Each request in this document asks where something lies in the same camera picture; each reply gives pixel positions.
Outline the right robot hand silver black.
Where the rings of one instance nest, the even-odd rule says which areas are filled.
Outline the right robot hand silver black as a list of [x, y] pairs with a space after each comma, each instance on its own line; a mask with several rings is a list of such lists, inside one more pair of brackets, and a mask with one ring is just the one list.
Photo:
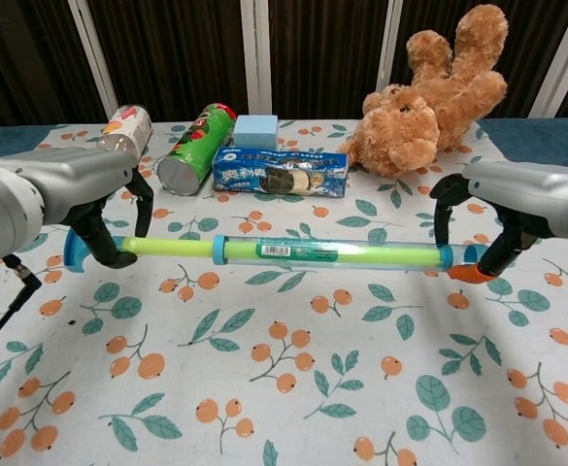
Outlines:
[[539, 239], [568, 240], [568, 167], [530, 162], [478, 162], [440, 179], [430, 191], [435, 201], [434, 238], [449, 243], [452, 208], [471, 198], [493, 207], [501, 234], [477, 261], [452, 265], [453, 280], [486, 283], [499, 277]]

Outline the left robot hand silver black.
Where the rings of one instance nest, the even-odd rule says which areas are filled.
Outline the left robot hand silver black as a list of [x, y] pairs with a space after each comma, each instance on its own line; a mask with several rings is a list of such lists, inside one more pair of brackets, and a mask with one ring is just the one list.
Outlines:
[[139, 158], [125, 150], [68, 148], [30, 150], [0, 157], [0, 169], [31, 183], [42, 196], [44, 224], [72, 229], [103, 266], [122, 269], [137, 261], [116, 245], [102, 219], [108, 198], [125, 188], [137, 197], [135, 236], [150, 228], [153, 191], [138, 170]]

